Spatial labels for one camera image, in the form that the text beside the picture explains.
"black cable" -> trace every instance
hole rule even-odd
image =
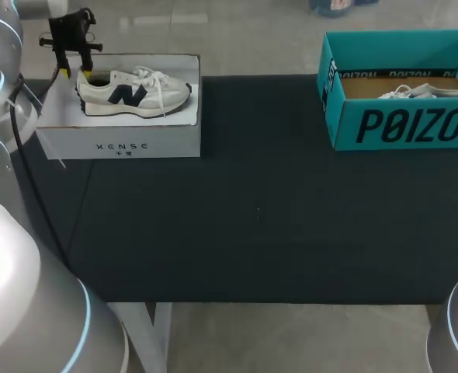
[[[20,74],[19,82],[17,83],[17,86],[15,87],[12,95],[10,96],[10,99],[13,103],[16,101],[16,98],[19,95],[19,92],[22,89],[24,83],[25,83],[25,79],[23,75]],[[61,256],[61,260],[63,264],[67,267],[69,271],[73,273],[70,263],[68,261],[67,255],[65,254],[64,247],[61,245],[60,239],[58,238],[57,230],[55,229],[53,223],[51,222],[50,214],[48,213],[48,210],[46,209],[46,206],[43,202],[43,198],[41,197],[41,193],[39,192],[39,189],[37,187],[33,172],[31,168],[29,167],[29,162],[27,161],[26,153],[24,151],[22,141],[20,140],[19,126],[17,125],[15,107],[13,107],[12,105],[10,105],[10,120],[12,122],[13,136],[15,137],[17,148],[19,149],[20,160],[22,161],[23,168],[26,171],[26,175],[27,175],[27,179],[29,180],[29,184],[33,189],[34,196],[36,197],[36,202],[37,204],[39,204],[40,209],[43,212],[44,220],[46,221],[47,226],[50,229],[51,238],[55,242],[55,246],[57,247],[57,251]]]
[[[44,95],[46,95],[48,93],[48,91],[50,90],[50,88],[53,85],[53,83],[55,83],[55,80],[57,80],[59,72],[60,71],[58,70],[58,67],[56,67],[55,70],[53,71],[53,75],[51,76],[50,82],[47,84],[46,87],[44,87],[44,89],[41,92],[39,92],[36,95],[36,97],[37,97],[37,99],[39,101],[43,102]]]

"shoe box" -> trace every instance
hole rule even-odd
[[[458,148],[458,97],[379,98],[425,83],[458,89],[458,30],[327,33],[317,87],[332,147]]]
[[[180,110],[144,119],[133,114],[88,117],[76,92],[81,58],[70,56],[71,77],[60,73],[37,124],[48,159],[130,159],[199,157],[201,142],[200,56],[188,54],[95,54],[94,70],[147,66],[192,87]]]

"teal shoe box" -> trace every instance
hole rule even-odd
[[[458,98],[357,99],[344,90],[350,79],[361,90],[389,79],[437,86],[443,78],[458,79],[458,30],[327,33],[317,86],[333,148],[458,148]]]

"shoelace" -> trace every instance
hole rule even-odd
[[[396,90],[394,90],[393,92],[384,93],[380,97],[380,99],[407,99],[408,98],[407,91],[410,91],[410,90],[411,88],[408,85],[402,84],[398,88],[396,88]]]
[[[168,75],[159,71],[151,70],[145,66],[136,66],[134,69],[134,74],[137,75],[137,79],[134,80],[134,83],[153,86],[157,89],[158,103],[160,104],[160,109],[165,117],[164,97],[161,89],[161,84],[165,82],[165,79],[168,78]]]

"shoe sole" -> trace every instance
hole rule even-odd
[[[181,103],[165,107],[165,116],[178,113],[181,111],[182,106],[189,100],[189,97],[191,97],[191,85],[188,83],[186,85],[189,88],[189,96]],[[113,117],[116,115],[132,114],[139,118],[152,119],[164,116],[164,112],[161,109],[141,109],[122,104],[99,105],[98,103],[87,103],[81,98],[77,87],[75,87],[75,91],[81,100],[81,110],[87,117]]]

